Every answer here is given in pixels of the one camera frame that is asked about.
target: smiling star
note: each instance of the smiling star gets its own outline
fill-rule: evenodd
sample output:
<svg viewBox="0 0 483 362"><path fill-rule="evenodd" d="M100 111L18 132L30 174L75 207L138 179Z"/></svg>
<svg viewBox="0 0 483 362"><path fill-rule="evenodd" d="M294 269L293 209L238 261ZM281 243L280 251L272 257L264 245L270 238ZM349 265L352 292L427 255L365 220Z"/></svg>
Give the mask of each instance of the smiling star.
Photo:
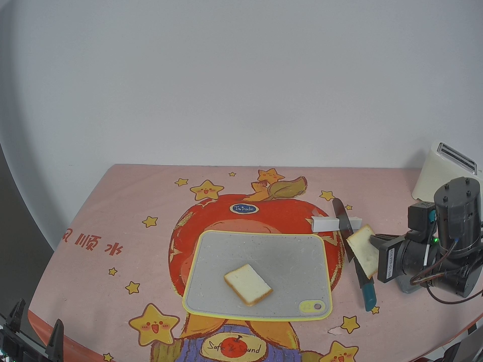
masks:
<svg viewBox="0 0 483 362"><path fill-rule="evenodd" d="M330 351L324 355L319 362L355 362L354 355L359 351L359 347L346 347L337 341L332 342Z"/></svg>
<svg viewBox="0 0 483 362"><path fill-rule="evenodd" d="M224 186L215 185L209 179L207 179L203 184L200 186L193 186L190 190L196 194L195 200L199 201L203 198L211 198L213 200L218 199L218 192L225 189Z"/></svg>
<svg viewBox="0 0 483 362"><path fill-rule="evenodd" d="M154 304L150 303L140 317L129 321L129 326L139 331L139 346L147 346L154 341L172 345L172 329L179 322L178 317L164 315Z"/></svg>

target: white wall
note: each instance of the white wall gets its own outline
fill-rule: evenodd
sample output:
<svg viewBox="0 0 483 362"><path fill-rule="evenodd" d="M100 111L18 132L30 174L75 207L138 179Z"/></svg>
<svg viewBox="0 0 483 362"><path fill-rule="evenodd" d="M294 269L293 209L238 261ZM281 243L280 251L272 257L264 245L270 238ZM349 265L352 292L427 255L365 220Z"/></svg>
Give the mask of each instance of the white wall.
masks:
<svg viewBox="0 0 483 362"><path fill-rule="evenodd" d="M114 163L483 165L483 0L10 0L0 142L52 246Z"/></svg>

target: white toaster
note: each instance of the white toaster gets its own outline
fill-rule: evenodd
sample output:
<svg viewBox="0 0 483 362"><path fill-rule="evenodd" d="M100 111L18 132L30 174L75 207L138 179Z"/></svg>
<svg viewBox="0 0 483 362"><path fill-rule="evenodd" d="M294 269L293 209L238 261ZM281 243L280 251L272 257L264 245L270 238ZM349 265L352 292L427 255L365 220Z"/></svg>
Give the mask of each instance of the white toaster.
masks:
<svg viewBox="0 0 483 362"><path fill-rule="evenodd" d="M483 176L476 162L443 142L435 142L421 169L412 193L413 198L434 202L434 193L441 186L458 177L477 179L483 191Z"/></svg>

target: motor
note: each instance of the motor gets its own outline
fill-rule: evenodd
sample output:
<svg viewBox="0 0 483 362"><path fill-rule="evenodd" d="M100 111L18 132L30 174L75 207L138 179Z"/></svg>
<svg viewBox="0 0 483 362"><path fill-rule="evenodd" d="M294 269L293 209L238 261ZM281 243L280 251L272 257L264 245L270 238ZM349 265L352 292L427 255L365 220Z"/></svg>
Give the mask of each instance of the motor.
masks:
<svg viewBox="0 0 483 362"><path fill-rule="evenodd" d="M419 202L408 208L408 231L403 236L374 235L379 249L377 279L387 283L410 276L411 286L426 287L437 301L462 303L473 290L483 266L481 244L480 183L473 178L455 178L434 194L434 202ZM438 237L434 233L438 228ZM465 299L446 302L429 287L438 287Z"/></svg>

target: bread slice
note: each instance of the bread slice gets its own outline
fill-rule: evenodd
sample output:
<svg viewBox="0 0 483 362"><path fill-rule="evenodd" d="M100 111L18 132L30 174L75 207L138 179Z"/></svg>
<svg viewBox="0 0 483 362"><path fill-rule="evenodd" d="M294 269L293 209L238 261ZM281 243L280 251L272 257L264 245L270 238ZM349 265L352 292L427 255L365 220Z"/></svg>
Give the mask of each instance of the bread slice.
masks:
<svg viewBox="0 0 483 362"><path fill-rule="evenodd" d="M228 272L225 275L225 281L233 288L233 291L237 293L240 299L249 306L256 305L260 300L273 292L250 264L245 264L239 269Z"/></svg>
<svg viewBox="0 0 483 362"><path fill-rule="evenodd" d="M377 273L379 264L379 250L371 244L370 238L374 232L369 225L363 226L359 231L347 238L347 242L357 257L359 263L368 277Z"/></svg>

